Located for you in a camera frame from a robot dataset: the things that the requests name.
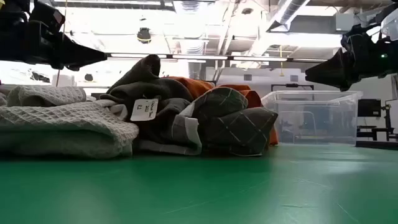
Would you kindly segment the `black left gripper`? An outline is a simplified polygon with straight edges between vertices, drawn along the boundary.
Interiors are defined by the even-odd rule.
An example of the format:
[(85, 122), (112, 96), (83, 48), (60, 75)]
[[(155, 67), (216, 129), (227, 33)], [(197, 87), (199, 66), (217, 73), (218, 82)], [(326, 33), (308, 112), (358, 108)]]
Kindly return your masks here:
[(107, 59), (106, 53), (80, 45), (63, 32), (65, 16), (43, 1), (1, 2), (1, 60), (47, 64), (78, 72)]

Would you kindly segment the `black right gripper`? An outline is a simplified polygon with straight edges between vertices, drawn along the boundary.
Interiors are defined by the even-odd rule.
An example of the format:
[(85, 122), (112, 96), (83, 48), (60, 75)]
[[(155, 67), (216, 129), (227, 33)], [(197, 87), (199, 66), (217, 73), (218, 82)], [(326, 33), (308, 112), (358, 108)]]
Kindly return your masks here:
[(397, 41), (387, 36), (373, 42), (366, 33), (377, 26), (353, 26), (341, 39), (346, 52), (340, 48), (332, 58), (306, 69), (305, 80), (347, 91), (364, 78), (397, 73)]

